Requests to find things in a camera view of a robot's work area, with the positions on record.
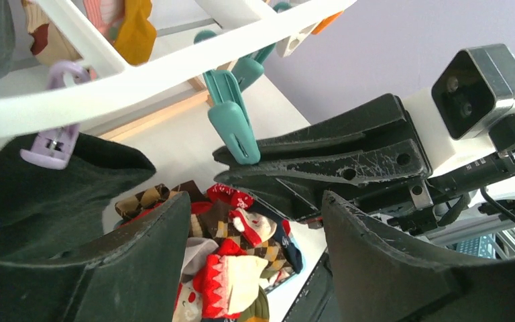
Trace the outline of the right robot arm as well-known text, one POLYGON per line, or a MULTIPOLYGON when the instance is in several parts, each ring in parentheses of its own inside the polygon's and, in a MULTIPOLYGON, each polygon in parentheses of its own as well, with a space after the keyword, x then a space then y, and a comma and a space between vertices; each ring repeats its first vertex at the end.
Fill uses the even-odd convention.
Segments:
POLYGON ((515 177, 515 159, 496 153, 433 176, 412 118, 393 94, 257 145, 254 165, 238 164, 225 147, 215 150, 214 159, 228 166, 215 180, 312 229, 323 224, 325 191, 422 235, 453 223, 473 191, 515 177))

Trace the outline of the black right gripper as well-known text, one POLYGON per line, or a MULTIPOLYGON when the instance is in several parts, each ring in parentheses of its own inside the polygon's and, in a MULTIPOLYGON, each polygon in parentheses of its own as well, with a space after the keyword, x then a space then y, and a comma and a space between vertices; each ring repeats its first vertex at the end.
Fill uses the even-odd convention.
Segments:
POLYGON ((214 179, 241 186, 242 180, 258 177, 258 199, 294 221, 318 219, 325 191, 366 213, 400 215, 414 212, 414 198, 423 192, 433 204, 461 194, 453 179, 432 177, 414 123, 400 98, 390 93, 308 127, 258 140, 257 146, 260 163, 230 168, 214 179))

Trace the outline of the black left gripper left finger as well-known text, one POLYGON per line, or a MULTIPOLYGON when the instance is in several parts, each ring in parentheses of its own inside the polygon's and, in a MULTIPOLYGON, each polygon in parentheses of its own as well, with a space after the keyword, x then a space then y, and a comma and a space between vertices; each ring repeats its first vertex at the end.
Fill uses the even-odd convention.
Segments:
POLYGON ((171 321, 190 225, 190 198, 66 256, 0 260, 0 321, 171 321))

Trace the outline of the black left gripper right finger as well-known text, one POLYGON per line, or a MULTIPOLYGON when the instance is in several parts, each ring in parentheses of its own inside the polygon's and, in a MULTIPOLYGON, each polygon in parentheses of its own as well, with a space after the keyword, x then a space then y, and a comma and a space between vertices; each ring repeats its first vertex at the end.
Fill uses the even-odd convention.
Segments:
POLYGON ((434 246, 331 191, 321 213, 345 321, 515 321, 515 258, 434 246))

